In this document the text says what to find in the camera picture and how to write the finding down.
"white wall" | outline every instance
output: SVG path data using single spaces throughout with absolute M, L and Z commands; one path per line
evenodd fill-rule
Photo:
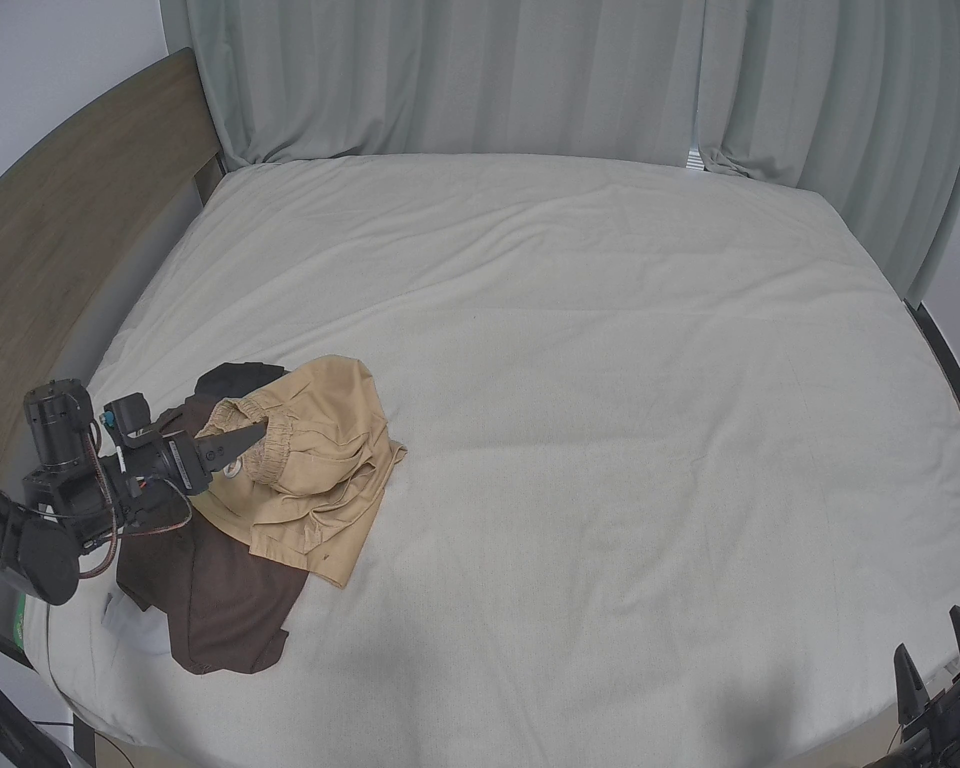
M 157 0 L 0 0 L 0 174 L 78 109 L 166 55 Z M 35 672 L 6 656 L 0 689 L 32 719 L 71 720 Z M 72 741 L 69 728 L 48 731 Z
M 947 340 L 953 356 L 960 360 L 960 217 L 926 290 L 924 306 Z

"wooden headboard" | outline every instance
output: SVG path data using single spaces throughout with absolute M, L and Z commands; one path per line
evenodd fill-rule
M 23 396 L 49 378 L 111 270 L 191 178 L 222 177 L 193 51 L 133 75 L 0 177 L 0 468 Z

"mattress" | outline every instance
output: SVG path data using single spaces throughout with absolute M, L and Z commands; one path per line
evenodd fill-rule
M 775 762 L 956 655 L 960 412 L 816 194 L 601 159 L 229 174 L 89 390 L 223 361 L 370 368 L 397 466 L 346 589 L 253 676 L 32 602 L 95 727 L 205 766 Z M 100 553 L 89 556 L 98 560 Z

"curtain fold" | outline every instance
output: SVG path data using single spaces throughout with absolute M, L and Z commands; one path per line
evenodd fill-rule
M 401 152 L 684 165 L 705 0 L 187 0 L 228 168 Z
M 707 169 L 819 192 L 917 303 L 960 170 L 957 0 L 707 0 Z

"black cloth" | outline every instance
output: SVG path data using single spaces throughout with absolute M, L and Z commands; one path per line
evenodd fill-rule
M 274 378 L 284 373 L 277 373 L 277 366 L 268 368 L 275 369 Z M 240 387 L 224 383 L 233 392 Z M 161 434 L 184 430 L 195 435 L 219 401 L 205 394 L 188 397 L 160 414 L 154 427 Z M 152 515 L 152 527 L 186 514 L 180 498 L 163 506 Z M 251 555 L 245 544 L 196 511 L 176 531 L 123 539 L 116 576 L 140 610 L 153 605 L 167 614 L 171 655 L 198 675 L 217 669 L 252 674 L 276 664 L 287 639 L 281 625 L 306 577 L 305 570 Z
M 246 397 L 285 373 L 287 371 L 281 366 L 266 363 L 223 363 L 197 379 L 193 394 L 209 395 L 218 400 L 224 397 Z

